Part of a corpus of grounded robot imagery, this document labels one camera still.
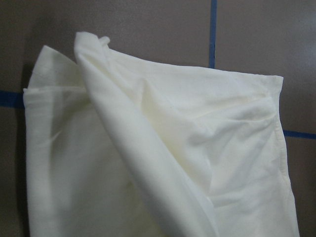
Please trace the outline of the cream long-sleeve shirt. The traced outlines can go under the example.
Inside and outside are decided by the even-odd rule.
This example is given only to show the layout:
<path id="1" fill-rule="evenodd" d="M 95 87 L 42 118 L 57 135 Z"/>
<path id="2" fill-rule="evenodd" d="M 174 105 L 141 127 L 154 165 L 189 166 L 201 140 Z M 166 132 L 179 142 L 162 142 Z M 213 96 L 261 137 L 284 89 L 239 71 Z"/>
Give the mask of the cream long-sleeve shirt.
<path id="1" fill-rule="evenodd" d="M 176 66 L 79 32 L 23 101 L 33 237 L 297 237 L 283 78 Z"/>

